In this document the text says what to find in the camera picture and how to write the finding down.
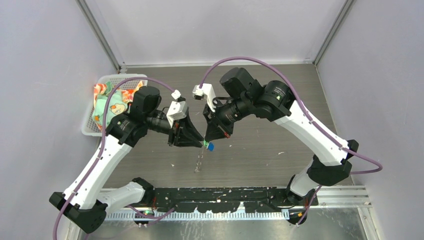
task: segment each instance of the black joint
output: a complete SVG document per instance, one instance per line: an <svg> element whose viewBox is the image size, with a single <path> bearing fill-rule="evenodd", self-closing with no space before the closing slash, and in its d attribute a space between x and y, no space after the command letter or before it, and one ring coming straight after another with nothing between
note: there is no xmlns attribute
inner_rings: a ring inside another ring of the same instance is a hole
<svg viewBox="0 0 424 240"><path fill-rule="evenodd" d="M359 149L359 143L355 140L348 140L347 141L347 146L349 147L350 150L354 151L355 153L358 151ZM345 164L345 162L350 159L351 157L353 157L352 154L348 153L346 156L346 159L343 159L343 161L341 162L341 164Z"/></svg>
<svg viewBox="0 0 424 240"><path fill-rule="evenodd" d="M58 210L61 210L66 202L65 195L62 192L54 192L48 201ZM77 204L74 206L69 203L63 215L78 225L84 232L90 234L98 229L105 220L107 207L106 203L101 203L98 200L91 209L79 209Z"/></svg>
<svg viewBox="0 0 424 240"><path fill-rule="evenodd" d="M323 186L333 186L340 181L349 177L352 170L352 164L345 161L341 165L326 166L320 162L319 158L314 155L312 165L307 170L309 178L317 184Z"/></svg>
<svg viewBox="0 0 424 240"><path fill-rule="evenodd" d="M180 96L179 98L176 99L176 101L179 102L184 102L186 100L185 97Z"/></svg>
<svg viewBox="0 0 424 240"><path fill-rule="evenodd" d="M293 179L295 178L296 175L293 175L290 178L290 181L288 182L288 186L285 189L285 197L286 199L293 205L299 205L300 201L302 201L304 198L301 196L298 196L296 194L294 194L293 192L290 191L290 186L292 185Z"/></svg>
<svg viewBox="0 0 424 240"><path fill-rule="evenodd" d="M199 96L199 95L194 95L193 96L193 98L195 99L195 100L203 100L203 98L205 97L205 95L201 95L201 96Z"/></svg>
<svg viewBox="0 0 424 240"><path fill-rule="evenodd" d="M153 203L153 199L155 198L155 190L153 185L141 177L136 177L132 181L142 186L145 190L144 196L141 199L140 203L147 205Z"/></svg>

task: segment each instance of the green object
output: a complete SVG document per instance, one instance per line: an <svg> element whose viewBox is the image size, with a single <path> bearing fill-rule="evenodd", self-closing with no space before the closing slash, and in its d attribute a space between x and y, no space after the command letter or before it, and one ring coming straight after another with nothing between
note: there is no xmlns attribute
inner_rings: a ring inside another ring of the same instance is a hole
<svg viewBox="0 0 424 240"><path fill-rule="evenodd" d="M109 86L107 86L106 92L108 94L110 93L111 90L109 90ZM98 123L99 125L103 124L103 111L105 110L107 99L108 99L107 95L98 95L93 114L91 115L91 118L93 119L93 121ZM127 104L122 101L122 93L120 91L116 91L112 95L112 98L110 99L110 102L109 102L109 107L107 108L106 127L109 125L109 123L111 123L111 120L113 117L123 113L126 109L127 109Z"/></svg>

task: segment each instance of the plastic basket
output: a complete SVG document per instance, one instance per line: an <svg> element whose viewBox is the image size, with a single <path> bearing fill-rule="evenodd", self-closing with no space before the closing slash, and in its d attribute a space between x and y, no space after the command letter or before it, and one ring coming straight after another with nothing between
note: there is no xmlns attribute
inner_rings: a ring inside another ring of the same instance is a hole
<svg viewBox="0 0 424 240"><path fill-rule="evenodd" d="M146 75L144 75L144 74L113 74L113 75L102 76L97 81L97 83L104 84L104 83L107 83L107 82L111 82L112 85L116 85L116 84L120 83L122 80L125 80L127 78L132 78L132 77L146 77ZM143 85L147 86L148 81L147 80L142 80L142 81L143 81ZM139 82L140 82L140 80L129 81L129 82L122 84L119 88L125 89L125 90L135 89ZM86 111L85 116L84 116L85 120L84 120L84 123L82 125L81 132L82 132L82 134L87 135L87 136L101 137L102 133L100 132L96 123L92 119L93 111L94 111L93 99L91 99L90 104L88 105L87 111Z"/></svg>

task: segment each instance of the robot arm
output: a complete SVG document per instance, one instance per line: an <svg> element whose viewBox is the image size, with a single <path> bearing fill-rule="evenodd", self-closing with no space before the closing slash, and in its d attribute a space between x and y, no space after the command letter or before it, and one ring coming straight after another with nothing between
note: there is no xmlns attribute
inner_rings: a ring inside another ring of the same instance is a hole
<svg viewBox="0 0 424 240"><path fill-rule="evenodd" d="M139 139L146 136L148 130L168 135L170 146L202 146L203 137L190 120L185 99L179 97L173 101L166 114L156 109L161 99L157 88L143 86L135 92L133 102L128 105L129 110L112 118L107 126L102 157L63 213L84 232L94 232L106 216L116 210L133 203L149 204L153 200L153 186L139 177L121 188L100 193L118 163ZM92 167L100 150L97 149L81 174L64 192L51 195L49 201L58 210Z"/></svg>
<svg viewBox="0 0 424 240"><path fill-rule="evenodd" d="M296 101L285 83L274 80L261 86L247 70L237 67L227 72L219 83L229 97L215 97L211 84L203 84L202 88L197 85L193 90L195 99L207 98L203 110L207 122L206 141L229 138L235 122L254 114L289 130L315 153L310 164L294 175L288 184L286 197L293 204L298 204L318 185L332 186L349 176L352 165L347 160L351 155L312 125L299 106L303 103ZM355 140L346 141L338 137L312 114L309 115L328 134L338 139L343 147L354 152L358 150Z"/></svg>

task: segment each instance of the gray table surface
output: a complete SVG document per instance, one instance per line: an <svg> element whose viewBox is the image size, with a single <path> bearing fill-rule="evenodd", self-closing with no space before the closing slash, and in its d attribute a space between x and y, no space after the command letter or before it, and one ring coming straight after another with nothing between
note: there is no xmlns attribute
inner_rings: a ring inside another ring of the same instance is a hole
<svg viewBox="0 0 424 240"><path fill-rule="evenodd" d="M206 80L217 96L228 96L219 79L236 66L219 66ZM315 67L311 64L277 65L298 91L306 107L330 130L335 127ZM264 85L279 77L259 65L244 66ZM130 68L128 73L145 74L162 80L186 97L192 122L203 135L206 121L202 115L205 101L194 100L192 90L199 84L206 66ZM170 92L160 89L161 107L171 103ZM201 172L194 173L199 148L178 148L167 145L168 136L150 131L119 163L105 188L119 188L135 177L155 187L237 187L286 186L312 159L313 152L284 128L248 116L236 122L229 139L213 141L215 150L204 151ZM350 178L341 182L351 185Z"/></svg>

